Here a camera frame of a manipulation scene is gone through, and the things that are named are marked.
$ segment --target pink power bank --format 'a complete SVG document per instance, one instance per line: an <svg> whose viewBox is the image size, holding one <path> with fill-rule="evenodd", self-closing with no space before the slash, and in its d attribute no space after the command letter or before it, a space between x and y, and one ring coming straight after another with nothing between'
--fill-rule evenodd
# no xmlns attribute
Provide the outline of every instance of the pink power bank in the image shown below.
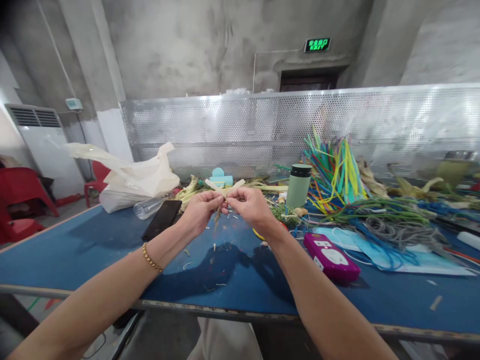
<svg viewBox="0 0 480 360"><path fill-rule="evenodd" d="M359 277L360 268L325 235L308 232L303 245L327 278L351 283Z"/></svg>

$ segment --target hand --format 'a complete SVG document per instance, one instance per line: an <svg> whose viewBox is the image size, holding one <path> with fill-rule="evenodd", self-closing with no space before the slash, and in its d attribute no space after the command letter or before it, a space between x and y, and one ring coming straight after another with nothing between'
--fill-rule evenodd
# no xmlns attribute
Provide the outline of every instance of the hand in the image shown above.
<svg viewBox="0 0 480 360"><path fill-rule="evenodd" d="M225 215L229 214L224 197L214 191L205 191L191 197L190 202L175 225L187 230L192 239L204 232L212 215L221 208Z"/></svg>
<svg viewBox="0 0 480 360"><path fill-rule="evenodd" d="M241 186L228 194L226 202L262 236L272 227L281 225L259 189Z"/></svg>

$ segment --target black smartphone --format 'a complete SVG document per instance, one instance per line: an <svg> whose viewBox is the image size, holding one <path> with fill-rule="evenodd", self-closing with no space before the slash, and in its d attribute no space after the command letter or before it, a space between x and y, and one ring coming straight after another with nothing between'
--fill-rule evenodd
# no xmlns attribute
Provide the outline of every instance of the black smartphone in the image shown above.
<svg viewBox="0 0 480 360"><path fill-rule="evenodd" d="M165 200L141 236L143 241L150 241L165 229L172 226L179 213L182 202L180 200Z"/></svg>

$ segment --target exit sign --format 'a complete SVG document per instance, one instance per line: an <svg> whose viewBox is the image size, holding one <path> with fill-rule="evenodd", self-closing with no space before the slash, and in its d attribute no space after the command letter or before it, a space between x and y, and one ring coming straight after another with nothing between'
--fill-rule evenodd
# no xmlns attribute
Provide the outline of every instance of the exit sign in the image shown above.
<svg viewBox="0 0 480 360"><path fill-rule="evenodd" d="M320 37L315 39L308 39L305 42L304 53L318 53L328 51L330 47L329 37Z"/></svg>

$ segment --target thermos lid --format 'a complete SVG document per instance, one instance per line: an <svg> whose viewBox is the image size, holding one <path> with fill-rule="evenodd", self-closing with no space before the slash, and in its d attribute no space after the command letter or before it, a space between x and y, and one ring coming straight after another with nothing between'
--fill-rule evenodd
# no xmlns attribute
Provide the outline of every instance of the thermos lid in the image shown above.
<svg viewBox="0 0 480 360"><path fill-rule="evenodd" d="M309 178L312 174L312 166L307 164L293 164L290 175L298 178Z"/></svg>

